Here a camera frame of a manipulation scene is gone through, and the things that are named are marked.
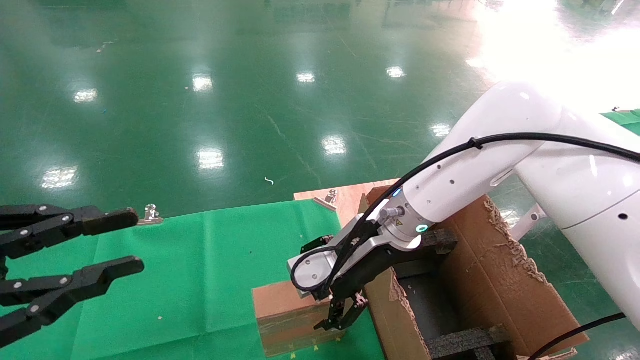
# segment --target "brown cardboard box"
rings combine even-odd
[[[360,212],[386,188],[374,188],[368,196],[363,195]],[[502,324],[515,353],[531,356],[550,340],[579,326],[535,262],[513,241],[489,197],[478,199],[438,227],[450,229],[458,237],[458,246],[442,265],[441,273],[466,328],[488,329]],[[430,360],[393,269],[380,274],[365,290],[387,359]],[[568,350],[588,339],[580,334],[547,354]]]
[[[344,331],[314,330],[326,318],[329,300],[301,299],[291,281],[252,290],[255,317],[266,357],[341,338]]]

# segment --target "green fabric sheet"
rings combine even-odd
[[[128,255],[142,258],[145,270],[1,349],[0,359],[264,359],[251,289],[287,280],[286,261],[303,244],[339,229],[334,212],[291,201],[168,218],[8,261],[9,279],[71,274]],[[383,358],[368,311],[342,341],[296,352],[296,359]]]
[[[632,133],[640,135],[640,109],[628,112],[604,113],[602,116],[627,128]]]

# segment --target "green floor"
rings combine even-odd
[[[175,217],[397,177],[507,77],[638,108],[639,19],[637,0],[2,0],[0,204]],[[533,204],[517,179],[492,195]],[[551,223],[523,243],[581,323],[616,312]],[[640,358],[626,320],[589,335],[579,359]]]

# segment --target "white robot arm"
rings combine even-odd
[[[470,138],[503,133],[576,136],[640,152],[637,135],[600,115],[575,113],[527,83],[503,82],[462,116],[425,161]],[[504,141],[481,148],[450,156],[405,182],[366,219],[372,220],[368,224],[377,224],[369,230],[367,239],[359,235],[354,240],[351,234],[362,216],[358,215],[326,247],[290,259],[289,271],[294,269],[291,278],[301,289],[301,296],[311,293],[323,299],[329,296],[331,286],[333,296],[361,301],[352,292],[373,280],[381,267],[389,266],[384,261],[376,266],[364,265],[364,259],[373,258],[371,254],[380,249],[389,255],[415,252],[421,233],[516,174],[640,329],[640,165],[605,151],[557,142]],[[342,260],[337,254],[346,238],[358,244]],[[374,261],[380,262],[380,257],[376,254]],[[305,266],[295,266],[301,258]],[[334,269],[336,262],[343,265]],[[346,276],[358,266],[364,272],[374,269],[376,273],[356,275],[357,279]],[[332,283],[323,288],[332,270]],[[336,326],[325,323],[319,327]]]

